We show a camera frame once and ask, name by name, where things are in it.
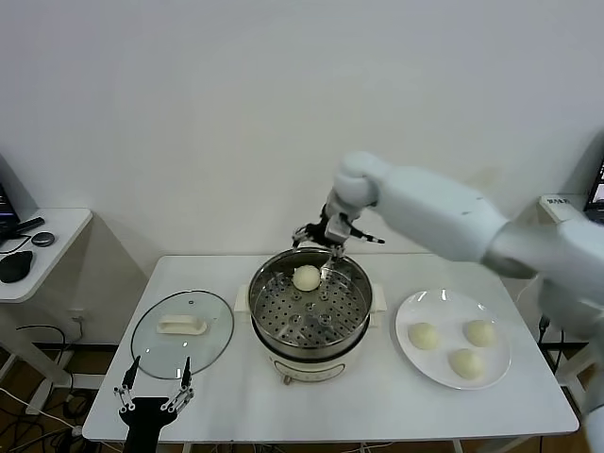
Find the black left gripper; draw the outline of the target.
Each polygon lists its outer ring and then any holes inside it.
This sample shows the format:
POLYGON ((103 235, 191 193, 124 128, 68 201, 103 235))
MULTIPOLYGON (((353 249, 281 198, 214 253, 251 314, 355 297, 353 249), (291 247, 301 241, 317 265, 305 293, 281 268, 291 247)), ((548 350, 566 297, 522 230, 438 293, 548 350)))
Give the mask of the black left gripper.
POLYGON ((161 430, 175 421, 175 412, 181 412, 193 399, 191 358, 188 357, 180 376, 180 386, 167 397, 135 397, 131 391, 139 369, 137 356, 126 370, 122 383, 113 392, 119 399, 120 418, 128 431, 124 446, 125 453, 155 453, 161 430))

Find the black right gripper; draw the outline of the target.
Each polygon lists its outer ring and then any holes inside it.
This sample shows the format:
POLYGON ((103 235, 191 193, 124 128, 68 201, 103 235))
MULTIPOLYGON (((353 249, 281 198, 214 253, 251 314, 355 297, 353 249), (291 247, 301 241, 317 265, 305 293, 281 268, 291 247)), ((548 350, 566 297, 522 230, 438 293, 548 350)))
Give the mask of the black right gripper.
POLYGON ((344 253, 344 247, 327 236, 327 223, 328 218, 321 218, 317 224, 308 223, 297 228, 292 235, 292 249, 297 249, 302 243, 316 243, 329 248, 328 258, 319 268, 320 277, 329 277, 344 253))

